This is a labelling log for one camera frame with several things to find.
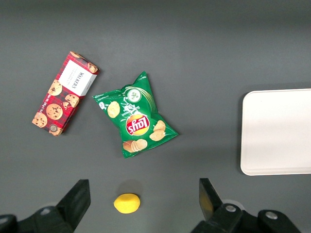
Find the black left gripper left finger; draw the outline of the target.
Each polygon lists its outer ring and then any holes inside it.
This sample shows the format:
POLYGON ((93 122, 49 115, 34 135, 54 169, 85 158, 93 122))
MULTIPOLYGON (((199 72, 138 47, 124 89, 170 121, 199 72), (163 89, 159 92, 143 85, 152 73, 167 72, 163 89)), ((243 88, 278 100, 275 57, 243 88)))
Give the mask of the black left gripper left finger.
POLYGON ((91 203, 89 180, 79 180, 56 206, 46 206, 18 221, 12 214, 0 216, 2 233, 72 233, 91 203))

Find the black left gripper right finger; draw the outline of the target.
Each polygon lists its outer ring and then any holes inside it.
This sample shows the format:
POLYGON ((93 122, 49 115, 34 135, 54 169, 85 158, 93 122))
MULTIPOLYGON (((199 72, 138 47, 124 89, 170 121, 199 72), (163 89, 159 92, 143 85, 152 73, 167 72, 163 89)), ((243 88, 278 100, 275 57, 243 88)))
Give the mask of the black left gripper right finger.
POLYGON ((208 178, 199 179, 199 204, 204 220, 193 233, 299 233, 282 212, 261 210, 249 214, 233 203, 224 203, 208 178))

